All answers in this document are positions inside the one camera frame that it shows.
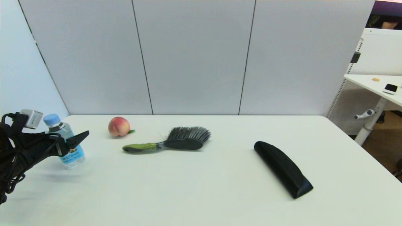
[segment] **panel seam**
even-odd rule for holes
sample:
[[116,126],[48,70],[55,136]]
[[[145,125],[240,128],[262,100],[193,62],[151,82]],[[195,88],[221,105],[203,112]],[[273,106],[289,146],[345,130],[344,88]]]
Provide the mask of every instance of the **panel seam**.
[[18,0],[18,4],[20,5],[21,11],[22,11],[22,13],[23,13],[23,15],[24,15],[25,22],[27,23],[29,32],[30,32],[31,35],[32,35],[33,41],[34,41],[34,43],[35,43],[35,45],[36,45],[36,48],[38,49],[39,55],[41,55],[42,61],[43,61],[44,65],[45,65],[45,67],[46,67],[47,72],[48,72],[49,75],[50,75],[50,78],[51,78],[51,80],[52,80],[52,82],[53,82],[53,84],[54,84],[54,87],[56,88],[57,93],[59,94],[60,99],[62,100],[62,102],[63,102],[63,104],[64,104],[64,106],[65,106],[65,108],[66,108],[66,110],[67,110],[68,115],[71,115],[70,111],[68,110],[67,104],[66,104],[66,102],[64,101],[64,99],[63,99],[63,97],[62,97],[62,94],[60,93],[60,90],[59,90],[59,88],[57,87],[56,82],[55,82],[54,79],[53,79],[52,74],[50,73],[49,67],[47,66],[46,61],[45,61],[45,59],[43,58],[42,52],[41,52],[41,50],[40,50],[40,48],[39,48],[39,46],[38,46],[38,43],[36,42],[36,39],[35,39],[35,36],[33,35],[33,32],[32,32],[32,30],[31,30],[31,27],[29,26],[27,17],[25,16],[24,9],[23,9],[23,7],[21,6],[20,0]]
[[243,84],[242,84],[242,93],[240,95],[240,104],[239,104],[239,112],[238,115],[240,115],[240,108],[242,106],[242,99],[243,99],[243,90],[244,90],[244,81],[246,79],[246,70],[247,70],[247,61],[248,61],[248,53],[250,51],[250,42],[251,42],[251,33],[252,33],[252,26],[254,24],[254,14],[255,14],[255,5],[257,4],[257,0],[254,0],[254,9],[252,12],[252,19],[251,19],[251,29],[250,29],[250,37],[248,39],[248,48],[247,48],[247,56],[246,56],[246,65],[244,67],[244,74],[243,74]]
[[135,9],[134,9],[134,3],[133,3],[133,0],[131,0],[131,5],[133,6],[133,13],[134,13],[135,28],[137,29],[137,36],[138,36],[139,50],[140,50],[140,52],[141,52],[142,65],[143,65],[143,67],[144,67],[145,81],[147,82],[148,96],[149,96],[149,98],[150,98],[150,105],[151,105],[151,112],[152,112],[152,114],[154,114],[154,109],[152,108],[152,100],[151,100],[151,92],[150,92],[150,87],[149,87],[149,85],[148,85],[147,72],[146,72],[146,70],[145,70],[144,55],[142,54],[141,40],[139,39],[139,32],[138,32],[138,25],[137,25],[137,17],[135,16]]

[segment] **blue bottle cap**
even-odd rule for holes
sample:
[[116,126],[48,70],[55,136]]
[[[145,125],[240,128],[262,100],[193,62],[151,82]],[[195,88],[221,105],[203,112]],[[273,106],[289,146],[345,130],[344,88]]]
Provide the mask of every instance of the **blue bottle cap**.
[[43,118],[46,125],[54,125],[60,122],[60,118],[57,114],[50,114]]

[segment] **white wall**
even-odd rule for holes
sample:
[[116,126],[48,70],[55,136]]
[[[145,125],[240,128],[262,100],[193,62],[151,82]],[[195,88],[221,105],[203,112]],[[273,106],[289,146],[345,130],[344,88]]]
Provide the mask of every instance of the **white wall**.
[[135,0],[154,114],[237,115],[254,0]]
[[[1,115],[34,109],[44,115],[68,111],[46,69],[16,0],[2,0],[0,27],[0,109]],[[43,121],[36,130],[46,129]]]
[[20,0],[71,114],[152,114],[129,0]]
[[374,0],[20,2],[72,114],[325,115]]
[[325,115],[374,0],[258,0],[240,114]]

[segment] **brush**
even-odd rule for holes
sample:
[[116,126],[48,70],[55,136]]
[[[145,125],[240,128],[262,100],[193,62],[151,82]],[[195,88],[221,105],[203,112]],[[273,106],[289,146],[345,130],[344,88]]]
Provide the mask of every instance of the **brush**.
[[165,149],[197,150],[209,138],[211,133],[203,127],[175,127],[168,139],[159,143],[130,144],[123,150],[130,153],[147,154]]

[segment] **perforated panel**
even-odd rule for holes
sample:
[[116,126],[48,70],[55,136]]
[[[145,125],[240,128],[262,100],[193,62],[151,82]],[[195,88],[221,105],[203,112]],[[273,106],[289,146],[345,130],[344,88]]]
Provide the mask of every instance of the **perforated panel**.
[[365,29],[360,59],[349,74],[402,75],[402,31]]
[[[365,29],[356,47],[359,61],[349,64],[346,74],[402,75],[402,31]],[[344,80],[328,111],[327,118],[345,133],[355,135],[368,119],[355,120],[356,114],[373,109],[380,96]]]

